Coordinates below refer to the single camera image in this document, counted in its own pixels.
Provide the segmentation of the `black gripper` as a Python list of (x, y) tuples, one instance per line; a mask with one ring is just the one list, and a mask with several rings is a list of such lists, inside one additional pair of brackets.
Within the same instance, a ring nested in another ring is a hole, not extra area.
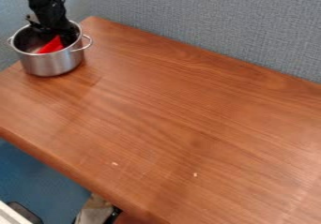
[(32, 14), (26, 16), (38, 30), (61, 35), (65, 47), (78, 39), (79, 31), (67, 18), (66, 0), (28, 0)]

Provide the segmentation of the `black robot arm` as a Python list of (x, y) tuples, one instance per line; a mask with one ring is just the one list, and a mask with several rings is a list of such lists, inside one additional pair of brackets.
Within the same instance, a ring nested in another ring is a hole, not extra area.
[(61, 37), (63, 47), (78, 39), (78, 31), (67, 18), (66, 0), (28, 0), (32, 14), (27, 20), (34, 29)]

